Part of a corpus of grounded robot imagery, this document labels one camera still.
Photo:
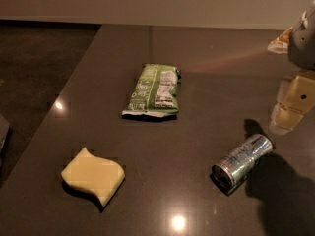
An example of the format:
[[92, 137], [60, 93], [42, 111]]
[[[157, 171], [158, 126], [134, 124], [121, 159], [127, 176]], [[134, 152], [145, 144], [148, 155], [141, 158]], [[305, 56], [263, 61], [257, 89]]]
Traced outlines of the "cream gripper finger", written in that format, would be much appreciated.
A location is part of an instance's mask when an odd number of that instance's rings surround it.
[[271, 114], [270, 131], [276, 135], [291, 132], [314, 106], [314, 71], [303, 71], [293, 78], [284, 77]]
[[277, 38], [272, 40], [267, 47], [267, 50], [276, 54], [287, 54], [289, 47], [289, 39], [292, 33], [293, 27], [286, 29]]

